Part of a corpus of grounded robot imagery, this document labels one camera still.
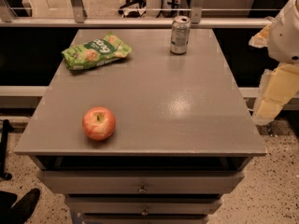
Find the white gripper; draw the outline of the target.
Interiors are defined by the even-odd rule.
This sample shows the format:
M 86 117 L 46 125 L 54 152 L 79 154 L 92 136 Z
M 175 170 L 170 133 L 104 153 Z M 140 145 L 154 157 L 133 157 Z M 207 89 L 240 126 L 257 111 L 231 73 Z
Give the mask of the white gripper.
M 280 62 L 273 71 L 265 69 L 253 106 L 252 119 L 256 125 L 267 125 L 283 106 L 299 92 L 299 0 L 289 0 L 266 25 L 249 40 L 254 48 L 267 48 L 272 59 Z

